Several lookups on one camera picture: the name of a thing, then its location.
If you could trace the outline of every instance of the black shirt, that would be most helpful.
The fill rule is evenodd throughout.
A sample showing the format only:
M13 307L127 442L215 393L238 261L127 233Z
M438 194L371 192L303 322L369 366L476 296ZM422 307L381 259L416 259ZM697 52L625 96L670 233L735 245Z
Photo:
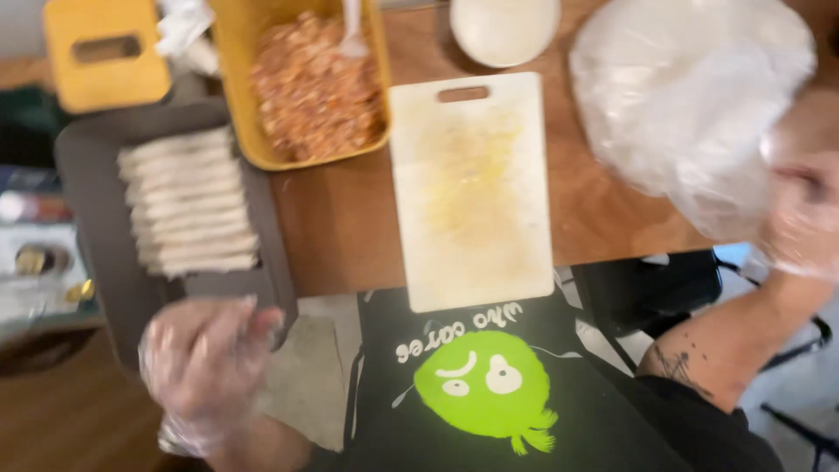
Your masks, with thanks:
M417 315L404 289L359 297L355 434L310 469L782 470L693 390L589 354L561 292Z

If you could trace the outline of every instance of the cartoon eye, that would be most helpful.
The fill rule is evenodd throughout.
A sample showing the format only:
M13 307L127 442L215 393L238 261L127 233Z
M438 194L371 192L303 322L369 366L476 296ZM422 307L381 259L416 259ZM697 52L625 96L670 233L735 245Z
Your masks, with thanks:
M452 396L466 396L469 394L469 384L460 379L449 380L443 384L443 391Z
M489 359L489 372L487 372L487 388L492 393L507 395L513 393L522 386L522 375L507 364L507 360L501 354L495 354Z

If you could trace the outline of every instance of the wooden table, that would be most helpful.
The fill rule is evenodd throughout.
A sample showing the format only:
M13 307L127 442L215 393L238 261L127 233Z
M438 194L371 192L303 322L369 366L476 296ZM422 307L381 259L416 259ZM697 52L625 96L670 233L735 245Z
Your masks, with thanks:
M542 75L556 265L702 249L713 243L668 200L646 197L611 176L588 149L566 63L576 31L605 2L565 0L554 43L537 60L506 71L478 66L459 50L445 4L384 13L394 85L501 72ZM830 57L826 45L839 3L789 2L819 40L816 82L839 88L839 60ZM387 149L277 174L274 197L299 296L404 285Z

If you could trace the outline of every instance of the white cutting board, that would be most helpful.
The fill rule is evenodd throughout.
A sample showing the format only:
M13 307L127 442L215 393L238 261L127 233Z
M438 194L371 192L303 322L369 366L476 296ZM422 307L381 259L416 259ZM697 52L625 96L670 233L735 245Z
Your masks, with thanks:
M489 96L440 102L440 92ZM399 232L414 312L554 290L545 115L536 73L392 87Z

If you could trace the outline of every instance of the green cartoon face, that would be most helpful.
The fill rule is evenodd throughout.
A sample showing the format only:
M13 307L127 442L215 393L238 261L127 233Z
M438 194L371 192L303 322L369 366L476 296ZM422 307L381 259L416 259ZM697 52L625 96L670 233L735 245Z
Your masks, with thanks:
M500 331L467 333L437 349L414 374L423 402L453 427L492 438L522 438L549 452L545 430L556 414L545 409L550 383L536 354L521 339Z

